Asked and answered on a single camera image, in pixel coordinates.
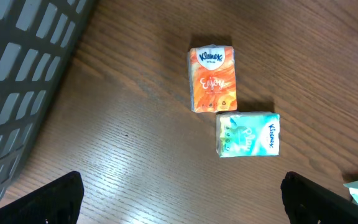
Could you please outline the small orange tissue pack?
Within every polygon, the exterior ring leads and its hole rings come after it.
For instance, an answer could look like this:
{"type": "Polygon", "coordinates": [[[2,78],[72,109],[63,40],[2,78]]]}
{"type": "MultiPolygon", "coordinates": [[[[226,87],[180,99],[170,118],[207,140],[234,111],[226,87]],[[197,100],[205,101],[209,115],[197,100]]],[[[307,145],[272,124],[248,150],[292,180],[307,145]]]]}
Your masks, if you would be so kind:
{"type": "Polygon", "coordinates": [[[234,48],[207,45],[188,52],[191,110],[217,113],[237,109],[234,48]]]}

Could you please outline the small teal tissue pack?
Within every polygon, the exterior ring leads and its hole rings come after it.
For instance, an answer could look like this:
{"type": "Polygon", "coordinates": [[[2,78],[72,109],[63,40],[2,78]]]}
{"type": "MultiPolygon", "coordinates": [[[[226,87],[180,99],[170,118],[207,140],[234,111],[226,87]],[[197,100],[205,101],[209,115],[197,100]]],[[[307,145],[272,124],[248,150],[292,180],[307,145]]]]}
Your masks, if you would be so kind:
{"type": "Polygon", "coordinates": [[[227,112],[216,117],[219,157],[277,156],[280,115],[267,111],[227,112]]]}

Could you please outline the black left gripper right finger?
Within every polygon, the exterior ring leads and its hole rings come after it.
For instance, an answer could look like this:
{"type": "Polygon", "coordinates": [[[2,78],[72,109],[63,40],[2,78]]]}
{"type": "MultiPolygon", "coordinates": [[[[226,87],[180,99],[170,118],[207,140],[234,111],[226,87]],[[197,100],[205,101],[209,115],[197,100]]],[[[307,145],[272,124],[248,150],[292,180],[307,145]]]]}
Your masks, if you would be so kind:
{"type": "Polygon", "coordinates": [[[358,223],[358,205],[296,172],[287,172],[280,188],[291,224],[358,223]]]}

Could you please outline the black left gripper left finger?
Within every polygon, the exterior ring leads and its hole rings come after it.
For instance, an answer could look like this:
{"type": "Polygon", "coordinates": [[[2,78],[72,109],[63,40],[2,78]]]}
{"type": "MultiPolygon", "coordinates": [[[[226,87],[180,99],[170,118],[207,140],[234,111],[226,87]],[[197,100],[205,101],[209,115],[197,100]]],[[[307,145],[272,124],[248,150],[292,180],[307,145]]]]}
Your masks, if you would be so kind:
{"type": "Polygon", "coordinates": [[[76,224],[83,196],[80,173],[69,172],[0,208],[0,224],[76,224]]]}

